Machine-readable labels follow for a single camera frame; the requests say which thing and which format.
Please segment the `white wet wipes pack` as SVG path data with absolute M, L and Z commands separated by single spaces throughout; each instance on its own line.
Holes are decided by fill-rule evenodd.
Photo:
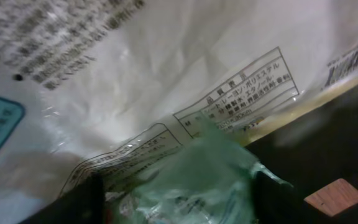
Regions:
M 203 121 L 255 141 L 358 84 L 358 1 L 0 1 L 0 223 L 145 180 Z

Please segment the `teal sachet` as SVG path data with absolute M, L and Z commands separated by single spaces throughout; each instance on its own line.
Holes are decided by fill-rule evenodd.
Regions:
M 112 206 L 112 223 L 248 224 L 257 218 L 252 187 L 258 173 L 291 184 L 212 122 L 168 158 L 158 174 Z

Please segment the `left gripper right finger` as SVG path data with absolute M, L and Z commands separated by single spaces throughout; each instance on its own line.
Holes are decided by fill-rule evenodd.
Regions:
M 261 224 L 305 223 L 302 203 L 287 184 L 279 184 L 258 172 L 252 184 L 255 216 Z

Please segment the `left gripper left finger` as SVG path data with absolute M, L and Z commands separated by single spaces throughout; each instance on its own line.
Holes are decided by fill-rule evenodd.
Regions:
M 92 175 L 20 224 L 102 224 L 104 201 L 103 180 Z

